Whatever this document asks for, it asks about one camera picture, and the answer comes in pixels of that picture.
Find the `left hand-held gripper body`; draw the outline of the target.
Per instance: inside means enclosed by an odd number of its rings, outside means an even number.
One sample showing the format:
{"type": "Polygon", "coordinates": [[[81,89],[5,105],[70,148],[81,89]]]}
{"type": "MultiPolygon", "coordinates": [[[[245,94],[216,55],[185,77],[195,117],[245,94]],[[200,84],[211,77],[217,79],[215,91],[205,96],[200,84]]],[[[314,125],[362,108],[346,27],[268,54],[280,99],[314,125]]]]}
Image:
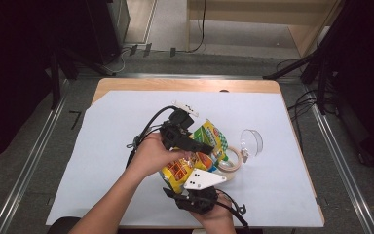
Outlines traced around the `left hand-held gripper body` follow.
{"type": "Polygon", "coordinates": [[[160,134],[165,149],[177,148],[173,146],[173,141],[177,137],[190,137],[191,133],[188,131],[188,128],[194,123],[191,114],[198,116],[198,113],[189,105],[177,100],[172,102],[171,108],[173,112],[160,128],[160,134]]]}

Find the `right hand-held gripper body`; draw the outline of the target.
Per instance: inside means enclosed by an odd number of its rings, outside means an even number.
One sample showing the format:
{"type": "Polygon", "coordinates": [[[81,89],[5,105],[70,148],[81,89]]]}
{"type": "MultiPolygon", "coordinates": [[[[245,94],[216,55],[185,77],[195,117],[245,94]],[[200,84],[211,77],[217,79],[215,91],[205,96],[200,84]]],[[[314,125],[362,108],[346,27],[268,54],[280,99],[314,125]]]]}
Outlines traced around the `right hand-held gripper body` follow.
{"type": "Polygon", "coordinates": [[[224,175],[194,169],[183,184],[184,189],[188,192],[187,195],[175,193],[168,188],[164,188],[164,192],[175,201],[179,209],[203,215],[211,211],[217,202],[215,185],[226,180],[227,177],[224,175]]]}

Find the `yellow seasoning bag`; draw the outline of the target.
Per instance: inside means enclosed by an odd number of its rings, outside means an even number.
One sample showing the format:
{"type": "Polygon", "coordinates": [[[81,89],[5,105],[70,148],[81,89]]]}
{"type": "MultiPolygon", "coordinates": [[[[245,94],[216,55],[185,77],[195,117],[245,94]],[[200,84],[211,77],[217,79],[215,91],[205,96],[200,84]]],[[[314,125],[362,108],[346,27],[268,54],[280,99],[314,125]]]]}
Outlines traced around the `yellow seasoning bag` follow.
{"type": "Polygon", "coordinates": [[[161,177],[175,193],[181,193],[184,190],[183,184],[194,169],[214,172],[221,161],[228,160],[227,139],[209,120],[196,129],[191,138],[210,145],[213,149],[209,154],[195,152],[189,158],[175,160],[162,168],[161,177]]]}

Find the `roll of tape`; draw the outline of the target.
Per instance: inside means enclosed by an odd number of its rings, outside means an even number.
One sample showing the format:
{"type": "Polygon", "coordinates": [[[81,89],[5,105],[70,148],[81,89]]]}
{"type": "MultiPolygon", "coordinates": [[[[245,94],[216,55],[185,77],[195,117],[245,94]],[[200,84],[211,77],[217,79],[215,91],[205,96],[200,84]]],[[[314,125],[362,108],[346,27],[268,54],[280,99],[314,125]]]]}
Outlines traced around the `roll of tape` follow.
{"type": "Polygon", "coordinates": [[[225,152],[225,157],[219,161],[216,168],[222,176],[225,176],[228,180],[232,180],[242,163],[241,152],[235,147],[229,146],[225,152]]]}

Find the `clear dome jar lid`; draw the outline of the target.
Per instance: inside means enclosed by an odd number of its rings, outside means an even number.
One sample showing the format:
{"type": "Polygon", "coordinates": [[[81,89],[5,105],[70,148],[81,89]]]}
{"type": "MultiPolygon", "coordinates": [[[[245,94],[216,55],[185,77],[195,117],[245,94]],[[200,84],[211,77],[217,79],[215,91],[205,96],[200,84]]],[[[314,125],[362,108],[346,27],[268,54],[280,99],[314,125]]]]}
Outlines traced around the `clear dome jar lid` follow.
{"type": "Polygon", "coordinates": [[[243,130],[241,133],[240,144],[241,150],[242,148],[247,148],[248,159],[250,157],[255,157],[258,153],[260,153],[263,150],[263,138],[256,130],[243,130]]]}

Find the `person's left hand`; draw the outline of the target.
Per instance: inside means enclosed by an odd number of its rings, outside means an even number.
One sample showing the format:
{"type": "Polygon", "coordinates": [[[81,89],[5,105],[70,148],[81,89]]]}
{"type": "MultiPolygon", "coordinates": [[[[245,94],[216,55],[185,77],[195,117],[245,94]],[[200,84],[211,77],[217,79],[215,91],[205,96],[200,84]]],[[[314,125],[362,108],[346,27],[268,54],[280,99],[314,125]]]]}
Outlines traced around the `person's left hand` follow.
{"type": "Polygon", "coordinates": [[[134,177],[146,178],[160,171],[168,163],[178,159],[189,158],[190,151],[167,150],[160,134],[150,134],[137,148],[126,172],[134,177]]]}

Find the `person's right hand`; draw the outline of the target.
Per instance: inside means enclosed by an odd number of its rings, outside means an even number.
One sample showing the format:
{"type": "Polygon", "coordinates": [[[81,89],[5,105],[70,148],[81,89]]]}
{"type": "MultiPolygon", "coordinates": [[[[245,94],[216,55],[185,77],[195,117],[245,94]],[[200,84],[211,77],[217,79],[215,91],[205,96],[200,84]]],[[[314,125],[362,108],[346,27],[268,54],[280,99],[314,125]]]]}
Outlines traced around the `person's right hand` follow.
{"type": "Polygon", "coordinates": [[[224,207],[215,205],[206,214],[191,212],[191,215],[203,227],[206,234],[236,234],[232,214],[224,207]]]}

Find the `white paper sheet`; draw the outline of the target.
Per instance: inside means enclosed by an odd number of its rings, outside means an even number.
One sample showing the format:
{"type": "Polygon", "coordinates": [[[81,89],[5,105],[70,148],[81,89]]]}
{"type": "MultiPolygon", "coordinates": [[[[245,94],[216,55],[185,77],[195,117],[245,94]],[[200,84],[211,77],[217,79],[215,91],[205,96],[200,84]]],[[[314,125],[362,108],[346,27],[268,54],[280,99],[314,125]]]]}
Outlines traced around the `white paper sheet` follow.
{"type": "Polygon", "coordinates": [[[104,95],[85,114],[47,222],[84,215],[123,172],[133,138],[148,121],[167,120],[174,100],[197,111],[196,127],[209,120],[233,147],[239,146],[245,129],[262,136],[263,150],[219,186],[246,207],[244,218],[250,226],[324,225],[282,96],[233,92],[111,91],[104,95]]]}

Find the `black cabinet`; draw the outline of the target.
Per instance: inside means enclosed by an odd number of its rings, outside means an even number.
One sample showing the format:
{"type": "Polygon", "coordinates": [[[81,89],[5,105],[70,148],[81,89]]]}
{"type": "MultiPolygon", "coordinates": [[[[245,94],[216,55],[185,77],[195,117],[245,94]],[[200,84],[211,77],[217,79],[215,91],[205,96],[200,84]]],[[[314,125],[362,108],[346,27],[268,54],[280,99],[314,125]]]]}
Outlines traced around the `black cabinet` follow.
{"type": "Polygon", "coordinates": [[[107,64],[119,56],[131,21],[127,0],[87,0],[99,53],[98,63],[107,64]]]}

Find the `black tripod stand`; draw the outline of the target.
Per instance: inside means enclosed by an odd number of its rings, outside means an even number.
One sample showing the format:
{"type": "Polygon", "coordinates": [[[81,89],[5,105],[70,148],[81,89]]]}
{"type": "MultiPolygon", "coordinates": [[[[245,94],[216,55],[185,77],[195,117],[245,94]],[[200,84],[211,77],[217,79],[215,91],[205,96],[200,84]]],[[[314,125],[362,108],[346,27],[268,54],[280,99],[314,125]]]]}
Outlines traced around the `black tripod stand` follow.
{"type": "Polygon", "coordinates": [[[324,114],[326,82],[331,76],[330,63],[333,61],[331,56],[334,54],[335,47],[338,44],[338,37],[343,34],[343,31],[348,26],[349,17],[354,7],[355,0],[344,0],[338,16],[330,25],[327,33],[315,50],[306,57],[296,60],[275,73],[263,76],[263,79],[278,80],[291,71],[306,66],[300,76],[300,80],[303,84],[311,84],[316,77],[318,78],[316,105],[320,113],[324,114]]]}

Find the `black metal stand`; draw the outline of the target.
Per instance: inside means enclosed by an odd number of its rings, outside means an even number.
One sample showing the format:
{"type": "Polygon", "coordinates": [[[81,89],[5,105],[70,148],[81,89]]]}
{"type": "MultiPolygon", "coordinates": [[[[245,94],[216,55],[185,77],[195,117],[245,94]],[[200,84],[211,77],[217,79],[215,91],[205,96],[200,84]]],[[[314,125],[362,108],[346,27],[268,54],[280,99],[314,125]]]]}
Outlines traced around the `black metal stand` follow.
{"type": "Polygon", "coordinates": [[[51,54],[51,85],[52,85],[52,109],[60,104],[61,92],[59,84],[59,72],[62,71],[67,79],[76,79],[78,70],[74,64],[77,61],[100,75],[111,76],[112,71],[108,71],[104,66],[91,62],[67,48],[53,48],[51,54]]]}

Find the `light wooden shelf unit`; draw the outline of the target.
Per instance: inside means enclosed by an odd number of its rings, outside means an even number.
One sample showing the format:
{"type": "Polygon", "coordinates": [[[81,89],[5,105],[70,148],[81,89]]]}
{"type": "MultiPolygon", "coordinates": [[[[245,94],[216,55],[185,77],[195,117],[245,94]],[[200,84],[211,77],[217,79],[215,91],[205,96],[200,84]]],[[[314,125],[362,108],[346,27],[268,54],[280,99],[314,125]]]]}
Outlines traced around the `light wooden shelf unit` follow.
{"type": "Polygon", "coordinates": [[[304,58],[326,26],[338,16],[344,0],[186,0],[186,22],[218,20],[284,24],[304,58]]]}

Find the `black stool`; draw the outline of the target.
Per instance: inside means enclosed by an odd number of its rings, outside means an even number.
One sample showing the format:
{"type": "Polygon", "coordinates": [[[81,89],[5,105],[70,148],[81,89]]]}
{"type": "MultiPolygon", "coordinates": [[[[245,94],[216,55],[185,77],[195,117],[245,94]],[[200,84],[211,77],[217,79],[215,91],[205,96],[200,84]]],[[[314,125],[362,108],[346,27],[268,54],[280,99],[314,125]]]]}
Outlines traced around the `black stool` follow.
{"type": "Polygon", "coordinates": [[[79,217],[61,217],[50,227],[47,234],[68,234],[79,221],[79,217]]]}

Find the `black curtain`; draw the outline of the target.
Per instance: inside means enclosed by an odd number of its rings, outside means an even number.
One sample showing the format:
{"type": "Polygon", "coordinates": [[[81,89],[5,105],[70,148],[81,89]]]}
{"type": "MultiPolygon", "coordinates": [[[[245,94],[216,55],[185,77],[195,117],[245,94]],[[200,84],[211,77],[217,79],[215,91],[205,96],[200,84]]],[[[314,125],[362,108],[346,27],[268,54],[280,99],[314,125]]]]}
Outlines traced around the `black curtain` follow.
{"type": "Polygon", "coordinates": [[[54,88],[39,0],[0,0],[0,154],[54,88]]]}
{"type": "Polygon", "coordinates": [[[374,166],[374,0],[344,0],[321,45],[339,116],[360,161],[374,166]]]}

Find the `metal floor rail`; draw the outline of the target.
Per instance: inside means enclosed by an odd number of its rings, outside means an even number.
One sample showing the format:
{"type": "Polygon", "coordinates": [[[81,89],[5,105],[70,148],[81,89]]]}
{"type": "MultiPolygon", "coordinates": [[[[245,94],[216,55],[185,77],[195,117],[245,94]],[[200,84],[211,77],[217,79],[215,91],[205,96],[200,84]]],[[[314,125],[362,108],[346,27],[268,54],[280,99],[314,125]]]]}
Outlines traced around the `metal floor rail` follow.
{"type": "Polygon", "coordinates": [[[368,206],[355,177],[345,159],[345,156],[332,132],[332,129],[324,114],[318,107],[312,107],[316,121],[323,135],[324,141],[329,149],[330,155],[335,163],[339,176],[344,184],[347,194],[350,198],[356,216],[360,222],[364,234],[374,234],[374,217],[368,206]]]}
{"type": "MultiPolygon", "coordinates": [[[[169,78],[169,79],[211,79],[211,80],[263,80],[262,76],[242,75],[205,75],[205,74],[153,74],[153,73],[120,73],[115,75],[80,74],[79,78],[101,79],[101,78],[169,78]]],[[[297,76],[284,76],[276,79],[278,82],[299,82],[297,76]]]]}
{"type": "Polygon", "coordinates": [[[30,180],[39,164],[44,149],[49,141],[49,138],[55,128],[56,122],[60,113],[65,105],[66,98],[70,90],[71,82],[64,80],[61,83],[61,95],[59,103],[50,111],[44,127],[42,128],[39,136],[35,140],[28,157],[19,173],[15,185],[7,196],[3,208],[0,212],[0,234],[6,234],[7,230],[13,220],[19,204],[26,192],[30,180]]]}

